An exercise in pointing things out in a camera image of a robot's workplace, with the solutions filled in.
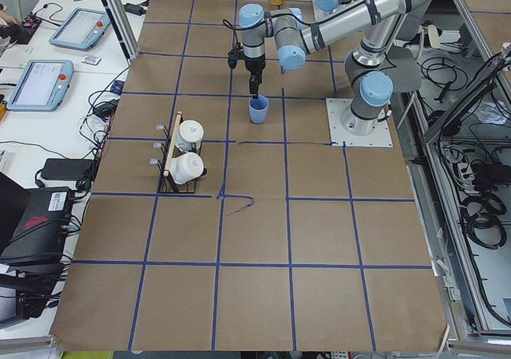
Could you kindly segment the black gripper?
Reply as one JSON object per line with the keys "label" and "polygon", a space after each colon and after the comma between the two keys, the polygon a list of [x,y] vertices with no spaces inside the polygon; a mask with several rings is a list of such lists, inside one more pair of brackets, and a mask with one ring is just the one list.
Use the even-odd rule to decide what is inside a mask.
{"label": "black gripper", "polygon": [[261,84],[261,74],[266,67],[266,57],[244,57],[245,68],[251,74],[249,78],[249,92],[253,98],[259,97],[259,86]]}

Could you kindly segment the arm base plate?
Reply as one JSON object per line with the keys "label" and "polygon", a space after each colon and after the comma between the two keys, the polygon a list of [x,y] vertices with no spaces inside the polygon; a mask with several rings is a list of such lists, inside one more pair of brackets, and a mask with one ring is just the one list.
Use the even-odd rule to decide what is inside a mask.
{"label": "arm base plate", "polygon": [[351,111],[352,99],[327,98],[327,116],[334,146],[392,148],[384,108],[373,120],[361,120]]}
{"label": "arm base plate", "polygon": [[322,10],[316,3],[316,0],[312,0],[312,8],[315,22],[321,22],[332,15],[332,11]]}

